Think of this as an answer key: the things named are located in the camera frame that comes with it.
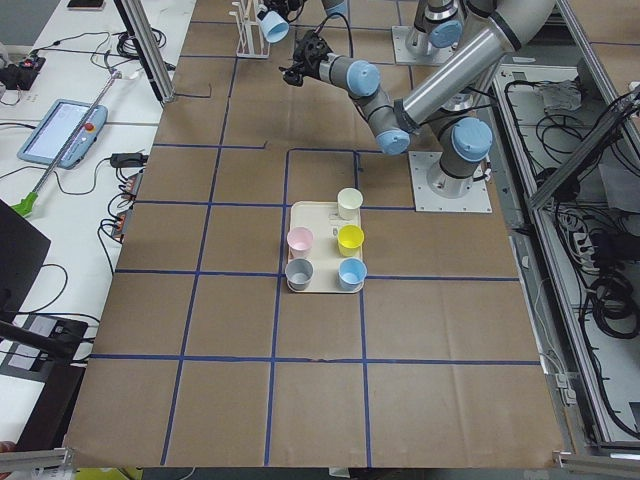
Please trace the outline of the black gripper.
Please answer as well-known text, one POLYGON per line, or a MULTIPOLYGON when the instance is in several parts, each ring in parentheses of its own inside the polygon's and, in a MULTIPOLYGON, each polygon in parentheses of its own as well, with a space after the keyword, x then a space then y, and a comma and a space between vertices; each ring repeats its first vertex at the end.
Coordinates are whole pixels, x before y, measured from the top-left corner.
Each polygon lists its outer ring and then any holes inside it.
POLYGON ((262 3, 268 11, 274 11, 279 15, 290 15, 304 5, 302 0, 263 0, 262 3))
POLYGON ((280 67, 283 80, 291 86, 302 86, 305 77, 320 79, 320 64, 332 52, 328 43, 315 31, 309 30, 297 42, 293 64, 280 67))

